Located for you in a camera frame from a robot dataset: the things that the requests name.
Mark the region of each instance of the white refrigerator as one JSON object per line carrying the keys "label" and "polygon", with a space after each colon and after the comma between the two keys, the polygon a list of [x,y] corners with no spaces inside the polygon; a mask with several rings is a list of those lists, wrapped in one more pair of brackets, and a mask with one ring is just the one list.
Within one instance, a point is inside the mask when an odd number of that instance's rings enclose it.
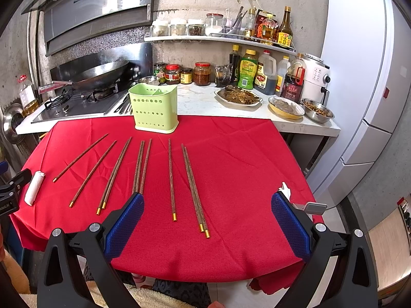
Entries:
{"label": "white refrigerator", "polygon": [[329,0],[321,59],[341,132],[306,178],[330,208],[365,176],[398,122],[411,84],[411,29],[391,0]]}

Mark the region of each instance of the white tissue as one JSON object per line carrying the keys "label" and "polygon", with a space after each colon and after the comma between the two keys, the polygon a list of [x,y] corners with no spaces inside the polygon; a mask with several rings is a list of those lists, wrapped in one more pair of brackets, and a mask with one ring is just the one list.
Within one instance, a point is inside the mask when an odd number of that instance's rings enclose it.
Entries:
{"label": "white tissue", "polygon": [[42,181],[44,179],[45,174],[41,171],[36,171],[30,185],[27,189],[26,195],[24,197],[24,201],[27,205],[33,206],[34,200],[36,199],[37,192],[40,189],[40,185],[42,185]]}

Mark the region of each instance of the green plastic basket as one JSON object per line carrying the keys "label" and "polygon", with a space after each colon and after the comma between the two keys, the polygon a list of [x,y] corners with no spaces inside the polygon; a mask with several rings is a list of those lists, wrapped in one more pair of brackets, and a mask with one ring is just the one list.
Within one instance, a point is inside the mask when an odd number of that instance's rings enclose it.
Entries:
{"label": "green plastic basket", "polygon": [[177,86],[138,83],[129,89],[137,130],[172,133],[178,125]]}

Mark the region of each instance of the marble countertop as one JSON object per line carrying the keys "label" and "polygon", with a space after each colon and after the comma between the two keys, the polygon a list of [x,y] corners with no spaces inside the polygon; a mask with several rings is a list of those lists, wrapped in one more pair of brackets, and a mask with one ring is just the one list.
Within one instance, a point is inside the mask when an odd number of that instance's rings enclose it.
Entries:
{"label": "marble countertop", "polygon": [[[298,120],[283,119],[274,114],[268,106],[269,96],[264,95],[256,90],[253,92],[260,96],[263,101],[255,107],[240,107],[235,104],[228,104],[217,98],[214,91],[215,84],[209,86],[196,86],[192,84],[178,85],[178,114],[191,116],[221,116],[221,117],[245,117],[245,118],[260,118],[270,119],[276,126],[279,132],[313,134],[318,136],[336,137],[340,133],[340,128],[332,121],[325,124],[317,124],[309,120],[306,116]],[[115,117],[118,113],[114,113],[120,105],[122,99],[114,106],[107,114],[91,114],[85,115],[85,118],[97,117]],[[44,110],[44,105],[41,105],[34,113],[27,116],[16,128],[17,134],[41,133],[48,132],[58,122],[58,120],[41,121],[31,123],[41,111]]]}

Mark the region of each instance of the gas stove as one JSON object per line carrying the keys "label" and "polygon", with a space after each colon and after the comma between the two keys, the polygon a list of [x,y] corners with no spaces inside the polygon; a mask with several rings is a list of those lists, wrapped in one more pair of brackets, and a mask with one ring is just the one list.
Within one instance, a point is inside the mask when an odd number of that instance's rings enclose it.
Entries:
{"label": "gas stove", "polygon": [[126,94],[131,82],[118,82],[94,91],[73,90],[65,87],[61,94],[47,100],[45,109],[32,121],[64,120],[93,114],[107,114]]}

